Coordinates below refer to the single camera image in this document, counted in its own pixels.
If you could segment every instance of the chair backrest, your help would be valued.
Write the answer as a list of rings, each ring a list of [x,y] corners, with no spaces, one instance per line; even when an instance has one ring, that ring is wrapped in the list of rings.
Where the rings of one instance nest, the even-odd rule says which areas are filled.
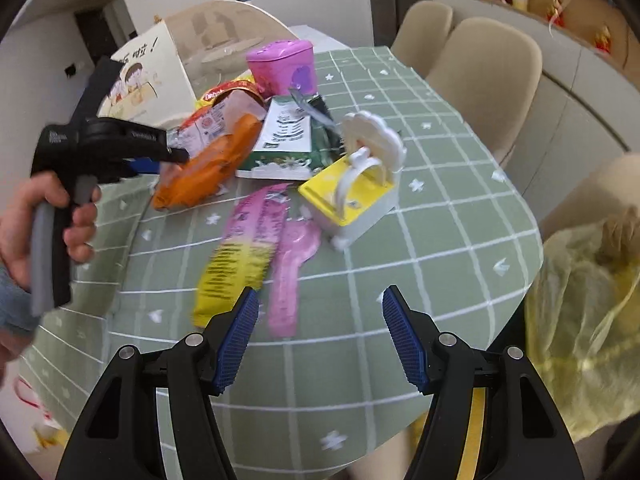
[[[468,18],[451,33],[427,77],[491,151],[511,151],[542,74],[542,52],[527,34],[489,18]]]
[[[630,205],[640,208],[640,154],[628,153],[601,166],[540,222],[547,240],[553,233],[598,222]]]
[[[427,77],[451,30],[453,9],[423,0],[413,4],[402,20],[391,52],[402,63]]]

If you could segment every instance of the green checkered tablecloth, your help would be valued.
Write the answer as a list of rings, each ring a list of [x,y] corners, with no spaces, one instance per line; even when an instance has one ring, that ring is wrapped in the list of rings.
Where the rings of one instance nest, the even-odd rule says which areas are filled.
[[[386,48],[317,54],[316,69],[334,119],[369,110],[401,133],[400,208],[344,253],[323,241],[301,269],[295,338],[271,337],[260,316],[236,383],[212,400],[241,480],[325,478],[427,410],[382,318],[387,285],[441,330],[485,348],[542,263],[524,200],[414,71]],[[120,346],[158,350],[194,330],[195,287],[226,220],[241,197],[270,184],[233,179],[227,193],[166,213],[148,206],[148,183],[106,189],[96,259],[79,268],[73,304],[46,317],[25,354],[24,376],[68,430]],[[300,198],[291,195],[297,216]],[[269,290],[268,279],[265,306]],[[164,391],[158,415],[168,477],[180,478]]]

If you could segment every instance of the pink lid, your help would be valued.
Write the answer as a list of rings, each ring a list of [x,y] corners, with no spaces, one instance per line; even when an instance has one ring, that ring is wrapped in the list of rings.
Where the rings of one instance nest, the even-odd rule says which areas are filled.
[[[313,48],[313,44],[307,40],[281,40],[274,41],[246,54],[247,61],[276,61],[285,57],[299,54]]]

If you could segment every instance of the yellow plastic bag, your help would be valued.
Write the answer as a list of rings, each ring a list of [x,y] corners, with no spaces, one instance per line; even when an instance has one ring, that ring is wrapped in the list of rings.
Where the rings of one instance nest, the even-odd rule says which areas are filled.
[[[553,235],[525,300],[527,354],[574,442],[640,411],[635,208]]]

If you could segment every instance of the blue gripper pad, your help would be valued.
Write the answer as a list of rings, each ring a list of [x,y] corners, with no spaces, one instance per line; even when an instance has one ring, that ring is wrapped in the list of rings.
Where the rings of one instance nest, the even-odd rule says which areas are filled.
[[[396,352],[398,352],[407,381],[415,384],[418,390],[423,393],[429,383],[426,374],[426,356],[401,302],[404,300],[396,298],[391,288],[388,288],[382,296],[382,314],[391,333],[391,339],[396,347]]]
[[[227,386],[231,386],[236,380],[238,368],[242,362],[242,356],[249,343],[249,338],[254,331],[255,322],[258,320],[258,295],[254,290],[244,298],[236,318],[220,348],[218,349],[218,362],[216,374],[213,377],[213,385],[221,394]]]

